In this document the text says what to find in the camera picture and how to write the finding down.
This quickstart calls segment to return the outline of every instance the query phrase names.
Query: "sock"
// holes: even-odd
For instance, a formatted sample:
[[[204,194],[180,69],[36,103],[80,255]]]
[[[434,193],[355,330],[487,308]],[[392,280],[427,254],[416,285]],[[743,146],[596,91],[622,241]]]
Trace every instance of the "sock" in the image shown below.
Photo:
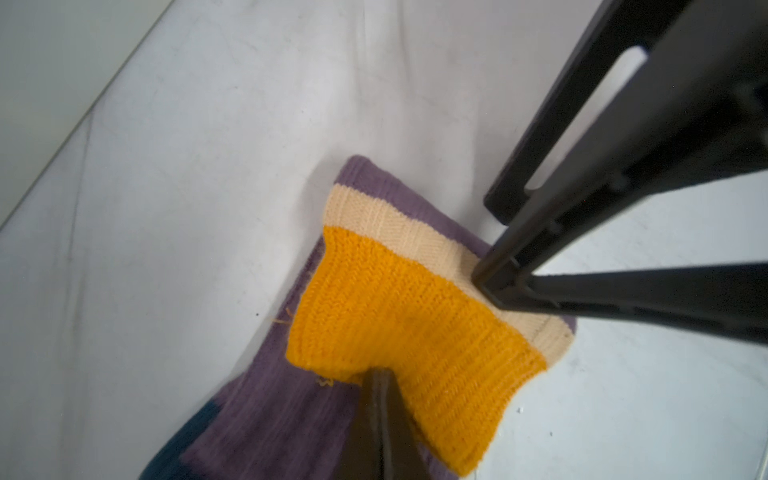
[[[330,480],[357,409],[359,387],[319,381],[285,357],[301,293],[320,259],[318,242],[248,370],[226,384],[158,452],[141,480]],[[456,480],[420,448],[435,480]]]
[[[419,436],[467,475],[515,391],[571,345],[575,320],[495,308],[469,278],[488,245],[364,157],[336,180],[323,239],[288,360],[340,382],[390,368]]]

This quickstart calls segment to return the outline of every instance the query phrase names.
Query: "white marble surface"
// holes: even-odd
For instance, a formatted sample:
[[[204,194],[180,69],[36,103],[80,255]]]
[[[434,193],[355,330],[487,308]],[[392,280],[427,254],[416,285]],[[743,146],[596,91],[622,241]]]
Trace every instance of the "white marble surface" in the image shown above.
[[[0,230],[0,478],[136,478],[255,352],[350,154],[493,240],[482,195],[597,3],[175,2]],[[764,260],[765,181],[545,269]],[[584,319],[474,476],[752,478],[767,432],[765,348]]]

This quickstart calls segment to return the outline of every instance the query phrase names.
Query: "orange sock section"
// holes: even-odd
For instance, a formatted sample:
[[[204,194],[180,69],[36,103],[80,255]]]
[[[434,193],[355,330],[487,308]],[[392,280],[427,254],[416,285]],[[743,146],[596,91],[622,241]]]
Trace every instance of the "orange sock section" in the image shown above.
[[[520,332],[422,264],[342,227],[303,294],[287,357],[342,382],[392,369],[432,451],[459,475],[479,463],[512,395],[546,369]]]

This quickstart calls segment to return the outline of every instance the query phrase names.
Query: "knitted sock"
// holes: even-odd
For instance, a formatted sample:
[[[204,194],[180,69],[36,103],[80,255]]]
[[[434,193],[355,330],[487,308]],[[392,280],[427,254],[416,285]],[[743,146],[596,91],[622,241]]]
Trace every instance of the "knitted sock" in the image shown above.
[[[285,357],[296,311],[323,256],[316,245],[248,370],[226,384],[158,452],[141,480],[330,480],[357,409],[359,387],[321,386]],[[420,448],[435,480],[456,480]]]
[[[493,307],[469,278],[488,245],[364,157],[343,168],[323,223],[288,360],[341,382],[392,369],[419,434],[467,475],[515,391],[564,355],[575,320]]]

